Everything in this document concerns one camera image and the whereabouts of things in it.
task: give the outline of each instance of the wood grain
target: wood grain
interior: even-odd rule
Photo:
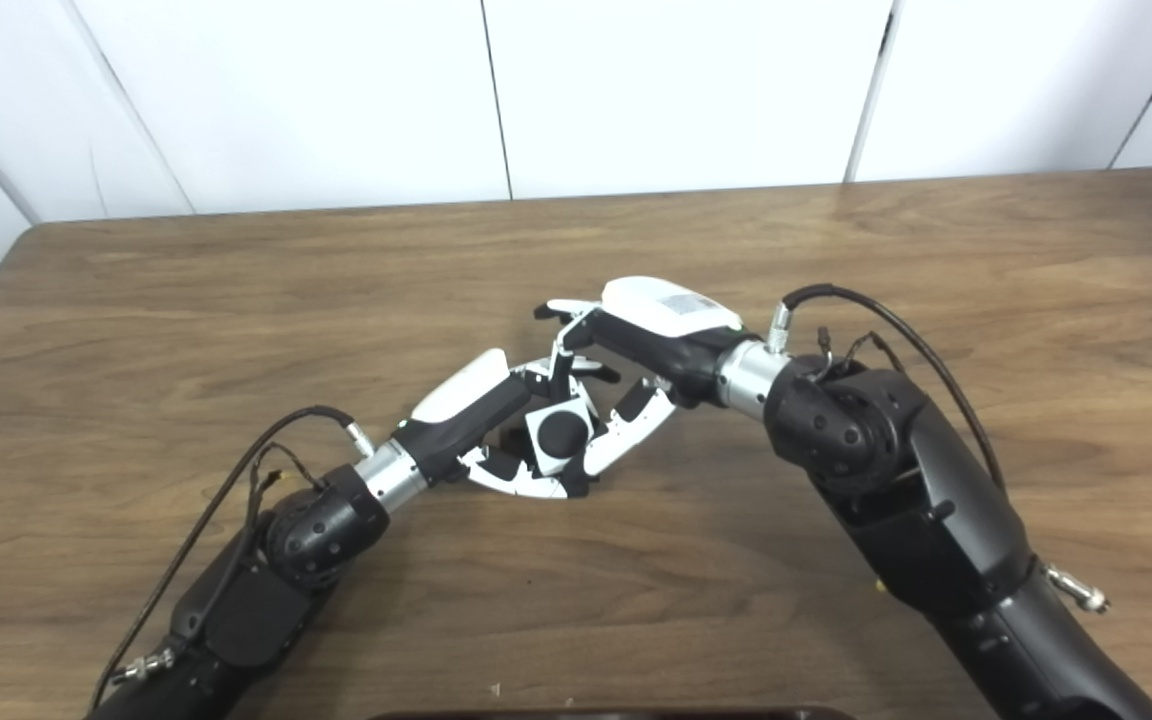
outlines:
[[[384,434],[483,348],[546,353],[538,302],[632,273],[756,324],[824,281],[909,318],[992,430],[1036,547],[1111,592],[1085,624],[1152,692],[1152,170],[1130,170],[43,225],[0,268],[0,719],[82,715],[275,416],[329,402]],[[827,304],[799,321],[870,325]],[[329,429],[288,442],[317,470],[348,458]],[[932,630],[872,586],[761,429],[700,409],[585,501],[426,493],[237,715],[570,698],[987,715]]]

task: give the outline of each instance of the silver connector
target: silver connector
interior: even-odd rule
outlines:
[[[767,331],[767,348],[773,355],[785,355],[785,347],[790,343],[790,319],[793,314],[783,302],[776,303],[772,313],[772,327]]]
[[[173,665],[175,665],[175,653],[172,652],[172,647],[164,647],[160,652],[137,657],[128,665],[119,667],[113,675],[109,675],[109,683],[120,685],[128,680],[147,679],[147,676],[161,673],[161,670],[172,669]]]
[[[353,469],[367,484],[371,495],[391,514],[429,487],[429,480],[420,473],[416,461],[393,439],[381,445],[371,457],[355,462]]]
[[[358,423],[349,423],[346,425],[344,432],[349,435],[349,442],[353,442],[353,446],[358,448],[358,455],[362,455],[362,458],[366,460],[376,455],[376,446],[371,444],[367,433],[362,432]]]
[[[1045,564],[1043,567],[1043,575],[1046,575],[1047,581],[1053,588],[1073,597],[1075,605],[1078,605],[1079,609],[1097,612],[1100,615],[1105,615],[1105,612],[1111,609],[1111,599],[1105,597],[1100,588],[1092,588],[1092,585],[1083,583],[1082,579],[1075,578],[1074,575],[1064,570],[1060,570],[1054,564]]]
[[[772,384],[788,364],[788,356],[773,353],[756,340],[732,348],[718,369],[718,400],[737,414],[763,422],[763,407]]]

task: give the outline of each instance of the black circle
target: black circle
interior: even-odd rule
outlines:
[[[571,457],[588,439],[589,427],[576,414],[552,414],[536,430],[536,442],[551,457]]]

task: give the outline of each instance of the white label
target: white label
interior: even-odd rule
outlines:
[[[660,305],[665,305],[672,310],[674,314],[703,313],[705,310],[722,309],[722,305],[717,304],[717,302],[708,300],[704,295],[696,295],[695,291],[687,293],[685,295],[662,297],[659,302]]]

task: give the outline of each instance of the robotic arm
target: robotic arm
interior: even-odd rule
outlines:
[[[562,372],[552,372],[554,366]],[[617,380],[602,364],[575,355],[559,365],[539,359],[510,370],[503,351],[485,351],[430,392],[410,418],[397,424],[388,441],[376,448],[353,418],[338,410],[312,407],[289,415],[289,419],[305,415],[338,419],[364,457],[321,478],[306,475],[310,488],[293,492],[273,509],[257,514],[262,492],[276,477],[259,482],[257,467],[264,450],[249,450],[230,478],[250,465],[255,455],[247,526],[180,598],[168,634],[156,651],[101,675],[88,719],[214,720],[227,715],[252,683],[282,665],[353,560],[384,535],[389,515],[434,484],[468,478],[511,495],[568,497],[568,488],[576,487],[548,475],[563,469],[567,462],[562,457],[528,465],[483,444],[488,432],[539,396],[548,406],[526,416],[529,425],[538,430],[535,445],[559,456],[571,442],[584,448],[598,418],[576,379],[581,377]],[[571,418],[559,418],[560,414]],[[265,446],[267,450],[265,441],[287,424],[285,420],[253,448]],[[573,433],[573,424],[590,432]],[[602,432],[612,424],[614,419]],[[559,442],[554,439],[559,430],[578,437]],[[202,523],[212,509],[209,507]],[[192,539],[187,539],[120,650],[141,629],[174,574],[170,568],[179,566],[191,544]],[[106,683],[118,689],[100,703]]]
[[[598,344],[634,361],[659,374],[675,406],[707,402],[761,423],[773,452],[806,470],[882,586],[940,632],[999,717],[1152,720],[1152,700],[1055,591],[1084,611],[1106,611],[1105,596],[1036,555],[1000,484],[931,397],[904,373],[864,367],[850,354],[840,363],[828,350],[782,353],[796,305],[823,295],[863,297],[832,286],[791,293],[770,341],[726,306],[654,278],[608,282],[602,302],[579,314],[561,300],[536,316],[570,314],[567,350]],[[934,353],[929,359],[943,369]],[[942,378],[952,382],[947,370]],[[632,422],[626,433],[639,435]],[[987,460],[992,468],[992,450]]]

